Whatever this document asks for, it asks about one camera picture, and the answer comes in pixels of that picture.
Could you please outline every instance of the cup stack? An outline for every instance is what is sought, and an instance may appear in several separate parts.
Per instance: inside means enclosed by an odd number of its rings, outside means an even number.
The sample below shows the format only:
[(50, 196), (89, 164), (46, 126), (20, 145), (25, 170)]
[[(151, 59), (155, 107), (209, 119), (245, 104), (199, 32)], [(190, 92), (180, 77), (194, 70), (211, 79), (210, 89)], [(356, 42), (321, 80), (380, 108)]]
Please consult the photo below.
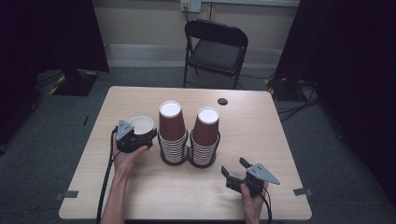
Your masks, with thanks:
[(181, 105), (176, 101), (163, 102), (160, 106), (158, 142), (161, 158), (166, 164), (180, 165), (186, 160), (187, 138)]
[(213, 107), (201, 108), (191, 131), (191, 164), (197, 167), (213, 164), (219, 141), (219, 112)]

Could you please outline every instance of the black folding chair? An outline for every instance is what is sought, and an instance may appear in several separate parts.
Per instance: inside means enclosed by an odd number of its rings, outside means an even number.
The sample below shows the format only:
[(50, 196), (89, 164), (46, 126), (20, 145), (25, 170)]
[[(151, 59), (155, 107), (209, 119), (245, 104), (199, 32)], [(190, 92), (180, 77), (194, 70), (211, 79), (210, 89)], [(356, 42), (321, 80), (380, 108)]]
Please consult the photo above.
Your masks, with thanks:
[[(248, 37), (240, 29), (213, 21), (194, 20), (184, 27), (187, 37), (183, 87), (186, 87), (188, 67), (235, 77), (233, 89), (248, 48)], [(192, 37), (198, 39), (192, 44)]]

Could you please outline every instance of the wall outlet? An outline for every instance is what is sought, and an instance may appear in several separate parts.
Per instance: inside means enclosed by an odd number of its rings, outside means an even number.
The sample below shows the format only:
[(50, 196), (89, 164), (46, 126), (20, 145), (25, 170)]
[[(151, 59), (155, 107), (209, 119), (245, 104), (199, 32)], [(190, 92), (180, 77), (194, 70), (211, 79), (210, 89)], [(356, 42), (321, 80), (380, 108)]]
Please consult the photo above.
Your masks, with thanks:
[(180, 11), (184, 12), (186, 9), (189, 12), (201, 12), (201, 2), (181, 0)]

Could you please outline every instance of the black mount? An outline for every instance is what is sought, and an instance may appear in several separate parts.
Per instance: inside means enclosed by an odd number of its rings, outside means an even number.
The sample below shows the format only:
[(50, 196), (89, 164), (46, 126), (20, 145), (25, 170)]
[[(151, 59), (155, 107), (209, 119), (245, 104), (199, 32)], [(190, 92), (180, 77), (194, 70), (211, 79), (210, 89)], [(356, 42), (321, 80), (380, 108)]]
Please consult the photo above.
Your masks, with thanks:
[(231, 176), (227, 169), (225, 169), (224, 166), (221, 166), (221, 173), (226, 178), (225, 186), (227, 188), (242, 193), (241, 184), (245, 183), (250, 190), (250, 196), (254, 198), (262, 193), (264, 181), (268, 181), (277, 185), (280, 184), (280, 182), (271, 173), (269, 173), (269, 171), (265, 169), (263, 165), (259, 163), (252, 165), (242, 157), (239, 159), (239, 163), (241, 163), (247, 169), (246, 177), (244, 179)]
[(130, 153), (142, 146), (152, 147), (152, 139), (155, 136), (157, 136), (157, 129), (151, 130), (144, 136), (136, 135), (134, 126), (121, 119), (117, 127), (117, 148), (122, 152)]

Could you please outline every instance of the human hand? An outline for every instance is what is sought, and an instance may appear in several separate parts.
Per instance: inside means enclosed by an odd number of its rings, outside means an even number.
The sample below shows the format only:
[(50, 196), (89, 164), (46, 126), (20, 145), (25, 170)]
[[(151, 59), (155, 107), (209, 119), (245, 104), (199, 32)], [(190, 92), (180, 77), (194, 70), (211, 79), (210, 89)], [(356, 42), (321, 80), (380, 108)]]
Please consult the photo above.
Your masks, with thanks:
[(143, 152), (148, 150), (149, 147), (142, 146), (138, 148), (136, 151), (131, 153), (121, 152), (117, 148), (116, 141), (116, 133), (113, 135), (113, 160), (114, 160), (114, 169), (116, 175), (120, 177), (129, 177), (132, 170), (134, 169), (134, 159), (140, 156)]
[[(265, 191), (268, 188), (268, 182), (264, 181), (264, 189), (262, 195), (265, 197)], [(250, 190), (246, 184), (241, 184), (242, 191), (242, 203), (244, 205), (245, 221), (247, 224), (259, 224), (260, 213), (262, 212), (262, 204), (264, 201), (257, 195), (256, 197), (250, 197)]]

